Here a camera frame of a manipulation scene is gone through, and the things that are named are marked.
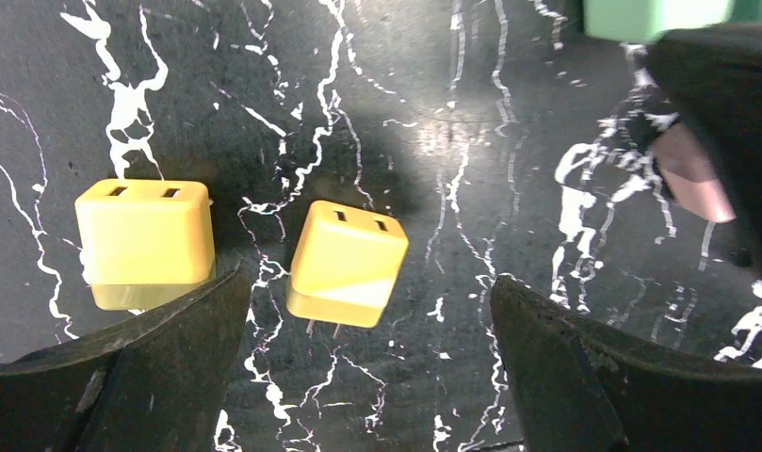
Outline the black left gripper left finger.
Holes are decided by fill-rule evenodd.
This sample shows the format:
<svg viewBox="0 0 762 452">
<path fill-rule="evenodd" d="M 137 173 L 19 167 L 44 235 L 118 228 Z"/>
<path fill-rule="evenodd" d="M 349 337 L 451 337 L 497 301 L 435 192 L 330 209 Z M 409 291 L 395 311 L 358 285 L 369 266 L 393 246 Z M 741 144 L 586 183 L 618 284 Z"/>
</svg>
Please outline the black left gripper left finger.
<svg viewBox="0 0 762 452">
<path fill-rule="evenodd" d="M 0 363 L 0 451 L 209 451 L 251 301 L 244 266 Z"/>
</svg>

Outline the mauve plug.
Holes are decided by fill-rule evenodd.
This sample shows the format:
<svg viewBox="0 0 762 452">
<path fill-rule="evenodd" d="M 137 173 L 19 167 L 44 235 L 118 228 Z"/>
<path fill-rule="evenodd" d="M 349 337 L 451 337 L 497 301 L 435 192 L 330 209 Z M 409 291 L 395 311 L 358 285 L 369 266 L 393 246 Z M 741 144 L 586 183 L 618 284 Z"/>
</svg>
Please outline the mauve plug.
<svg viewBox="0 0 762 452">
<path fill-rule="evenodd" d="M 672 125 L 652 150 L 666 186 L 683 208 L 714 223 L 736 218 L 707 153 L 685 124 Z"/>
</svg>

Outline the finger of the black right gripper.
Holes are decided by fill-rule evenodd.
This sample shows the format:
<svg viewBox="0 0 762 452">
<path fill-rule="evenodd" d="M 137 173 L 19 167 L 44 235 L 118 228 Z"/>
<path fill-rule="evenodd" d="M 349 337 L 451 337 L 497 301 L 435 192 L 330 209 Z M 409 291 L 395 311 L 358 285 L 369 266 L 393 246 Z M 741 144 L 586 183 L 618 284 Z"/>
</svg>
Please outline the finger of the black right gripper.
<svg viewBox="0 0 762 452">
<path fill-rule="evenodd" d="M 762 278 L 762 24 L 669 30 L 646 66 L 708 152 Z"/>
</svg>

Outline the green usb plug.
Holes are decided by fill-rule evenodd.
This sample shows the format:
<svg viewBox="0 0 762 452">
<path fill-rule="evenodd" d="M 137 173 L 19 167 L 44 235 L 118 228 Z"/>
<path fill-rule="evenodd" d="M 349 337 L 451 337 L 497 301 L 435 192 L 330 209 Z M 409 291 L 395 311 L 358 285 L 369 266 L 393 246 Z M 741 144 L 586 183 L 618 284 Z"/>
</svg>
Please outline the green usb plug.
<svg viewBox="0 0 762 452">
<path fill-rule="evenodd" d="M 587 0 L 583 20 L 589 37 L 648 43 L 671 29 L 762 23 L 762 0 Z"/>
</svg>

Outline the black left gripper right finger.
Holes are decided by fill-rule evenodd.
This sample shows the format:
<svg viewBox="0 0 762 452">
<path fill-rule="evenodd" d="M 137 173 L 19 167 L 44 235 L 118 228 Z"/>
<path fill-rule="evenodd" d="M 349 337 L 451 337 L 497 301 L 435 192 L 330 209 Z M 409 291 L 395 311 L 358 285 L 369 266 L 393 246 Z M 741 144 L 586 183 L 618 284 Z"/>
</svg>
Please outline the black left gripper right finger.
<svg viewBox="0 0 762 452">
<path fill-rule="evenodd" d="M 490 308 L 528 451 L 762 451 L 762 369 L 662 347 L 509 277 Z"/>
</svg>

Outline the yellow usb plug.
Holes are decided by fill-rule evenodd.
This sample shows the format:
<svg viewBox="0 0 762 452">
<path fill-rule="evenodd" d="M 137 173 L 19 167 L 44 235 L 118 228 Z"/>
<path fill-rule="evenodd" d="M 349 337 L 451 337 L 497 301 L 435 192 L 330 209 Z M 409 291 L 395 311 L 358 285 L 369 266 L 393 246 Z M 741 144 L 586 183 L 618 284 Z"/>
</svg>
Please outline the yellow usb plug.
<svg viewBox="0 0 762 452">
<path fill-rule="evenodd" d="M 200 182 L 105 179 L 74 208 L 82 276 L 102 310 L 151 310 L 215 273 L 209 192 Z"/>
</svg>

